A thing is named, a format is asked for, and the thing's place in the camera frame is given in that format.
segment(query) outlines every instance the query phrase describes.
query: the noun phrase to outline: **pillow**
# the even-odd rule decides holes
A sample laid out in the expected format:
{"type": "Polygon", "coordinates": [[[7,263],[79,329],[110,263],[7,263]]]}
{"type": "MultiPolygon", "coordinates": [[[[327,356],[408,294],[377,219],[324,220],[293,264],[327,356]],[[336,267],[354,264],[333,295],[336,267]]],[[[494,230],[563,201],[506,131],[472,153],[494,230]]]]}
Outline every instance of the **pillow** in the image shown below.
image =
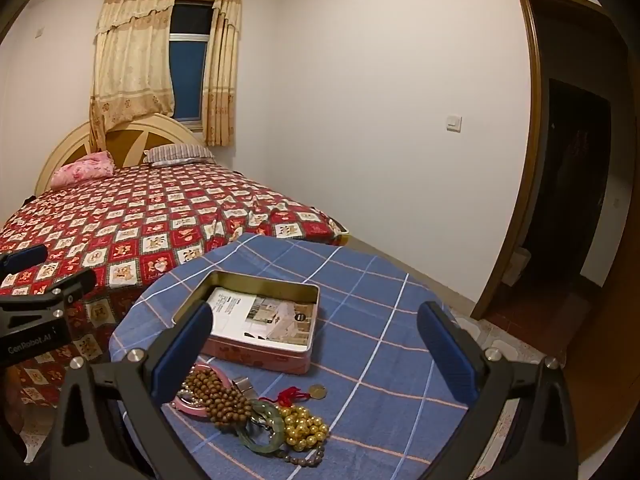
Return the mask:
{"type": "Polygon", "coordinates": [[[152,168],[167,168],[169,166],[183,166],[185,164],[194,164],[196,162],[204,162],[206,164],[215,164],[212,156],[204,158],[203,156],[190,156],[189,158],[174,158],[174,160],[158,160],[152,162],[152,168]]]}
{"type": "Polygon", "coordinates": [[[213,158],[205,146],[197,144],[164,144],[150,150],[145,150],[144,162],[159,162],[161,160],[176,160],[177,158],[213,158]]]}
{"type": "Polygon", "coordinates": [[[111,153],[89,153],[54,171],[51,177],[51,189],[61,189],[85,180],[113,176],[114,171],[115,165],[111,153]]]}

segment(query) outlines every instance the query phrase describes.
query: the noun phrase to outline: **pink pillow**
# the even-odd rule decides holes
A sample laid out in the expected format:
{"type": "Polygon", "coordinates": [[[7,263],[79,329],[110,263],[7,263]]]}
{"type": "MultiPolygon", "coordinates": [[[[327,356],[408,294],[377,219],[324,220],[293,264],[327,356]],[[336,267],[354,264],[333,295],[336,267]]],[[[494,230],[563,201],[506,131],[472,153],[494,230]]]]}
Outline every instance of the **pink pillow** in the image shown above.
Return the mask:
{"type": "Polygon", "coordinates": [[[85,180],[113,176],[115,165],[109,152],[89,153],[71,164],[54,171],[51,189],[61,189],[85,180]]]}

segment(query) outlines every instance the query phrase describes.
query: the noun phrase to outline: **red patterned bedsheet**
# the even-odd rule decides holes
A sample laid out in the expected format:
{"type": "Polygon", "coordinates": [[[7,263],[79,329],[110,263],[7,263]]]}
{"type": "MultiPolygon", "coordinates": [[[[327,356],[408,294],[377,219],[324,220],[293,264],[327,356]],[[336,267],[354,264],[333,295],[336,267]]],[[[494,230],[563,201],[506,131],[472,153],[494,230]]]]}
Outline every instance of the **red patterned bedsheet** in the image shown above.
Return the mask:
{"type": "Polygon", "coordinates": [[[94,291],[67,309],[73,343],[18,366],[23,401],[55,405],[70,359],[100,357],[145,288],[245,232],[340,243],[323,213],[214,164],[123,168],[23,206],[5,224],[0,251],[45,244],[49,257],[7,277],[0,294],[41,294],[81,267],[97,275],[94,291]]]}

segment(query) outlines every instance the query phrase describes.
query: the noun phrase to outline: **paper booklet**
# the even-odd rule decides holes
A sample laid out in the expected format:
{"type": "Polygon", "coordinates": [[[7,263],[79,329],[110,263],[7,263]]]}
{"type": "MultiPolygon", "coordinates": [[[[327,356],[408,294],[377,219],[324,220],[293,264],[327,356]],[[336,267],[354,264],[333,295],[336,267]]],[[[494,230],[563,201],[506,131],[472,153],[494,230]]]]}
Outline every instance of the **paper booklet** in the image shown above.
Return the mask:
{"type": "Polygon", "coordinates": [[[314,306],[217,287],[207,300],[211,335],[291,351],[309,344],[314,306]]]}

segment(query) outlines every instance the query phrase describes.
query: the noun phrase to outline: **jewelry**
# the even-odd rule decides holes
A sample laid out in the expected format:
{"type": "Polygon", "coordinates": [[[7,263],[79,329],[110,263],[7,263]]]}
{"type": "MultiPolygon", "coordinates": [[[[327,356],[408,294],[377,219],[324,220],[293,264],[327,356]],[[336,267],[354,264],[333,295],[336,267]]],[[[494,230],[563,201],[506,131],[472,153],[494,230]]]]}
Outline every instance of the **jewelry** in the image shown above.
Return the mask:
{"type": "Polygon", "coordinates": [[[278,398],[275,400],[270,399],[269,397],[260,397],[262,400],[268,400],[269,402],[273,402],[274,404],[279,404],[280,406],[291,406],[295,400],[307,400],[311,397],[311,395],[303,392],[300,388],[296,388],[292,386],[287,388],[286,390],[282,390],[278,394],[278,398]]]}
{"type": "Polygon", "coordinates": [[[234,385],[228,386],[211,368],[192,368],[177,397],[195,408],[204,408],[206,417],[220,430],[235,426],[244,428],[252,417],[249,400],[234,385]]]}
{"type": "Polygon", "coordinates": [[[316,466],[324,457],[324,441],[329,436],[329,427],[321,417],[313,416],[308,409],[297,406],[280,406],[287,434],[287,445],[295,451],[304,451],[318,445],[316,452],[309,458],[292,458],[286,451],[279,450],[275,455],[285,462],[302,467],[316,466]]]}
{"type": "Polygon", "coordinates": [[[269,454],[280,449],[284,444],[284,421],[278,407],[265,400],[250,400],[252,410],[260,416],[258,424],[270,431],[269,443],[266,446],[256,444],[246,432],[244,425],[236,427],[236,433],[240,442],[254,453],[269,454]]]}

